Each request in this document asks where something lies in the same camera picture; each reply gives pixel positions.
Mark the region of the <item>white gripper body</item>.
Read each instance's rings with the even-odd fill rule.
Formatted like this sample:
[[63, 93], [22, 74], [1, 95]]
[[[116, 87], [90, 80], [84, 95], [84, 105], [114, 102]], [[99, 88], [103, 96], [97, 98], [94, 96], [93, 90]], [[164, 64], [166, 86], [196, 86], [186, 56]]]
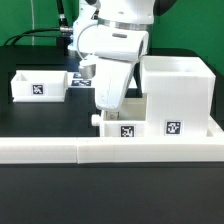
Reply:
[[84, 79], [93, 79], [99, 110], [120, 110], [135, 65], [147, 53], [148, 39], [147, 31], [96, 28], [94, 51], [81, 60], [79, 72]]

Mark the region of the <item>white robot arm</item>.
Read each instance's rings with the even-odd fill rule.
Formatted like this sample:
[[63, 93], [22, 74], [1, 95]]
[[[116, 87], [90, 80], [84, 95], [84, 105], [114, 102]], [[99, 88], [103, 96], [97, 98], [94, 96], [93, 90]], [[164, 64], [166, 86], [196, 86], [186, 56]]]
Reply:
[[136, 64], [148, 52], [156, 16], [177, 0], [80, 0], [69, 48], [80, 58], [79, 72], [92, 78], [100, 110], [117, 112]]

